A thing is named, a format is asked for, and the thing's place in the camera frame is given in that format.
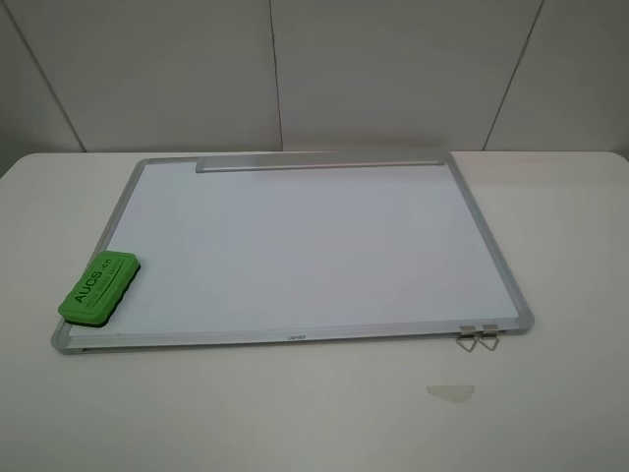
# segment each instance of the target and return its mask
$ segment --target table surface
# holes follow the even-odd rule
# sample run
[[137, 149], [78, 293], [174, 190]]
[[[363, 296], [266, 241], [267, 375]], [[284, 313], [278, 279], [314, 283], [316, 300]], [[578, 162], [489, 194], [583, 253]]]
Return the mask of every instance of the table surface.
[[[34, 154], [0, 179], [0, 468], [629, 468], [622, 157], [454, 153], [536, 317], [495, 352], [437, 339], [58, 354], [56, 307], [136, 162], [175, 155], [201, 154]], [[474, 390], [429, 392], [441, 385]]]

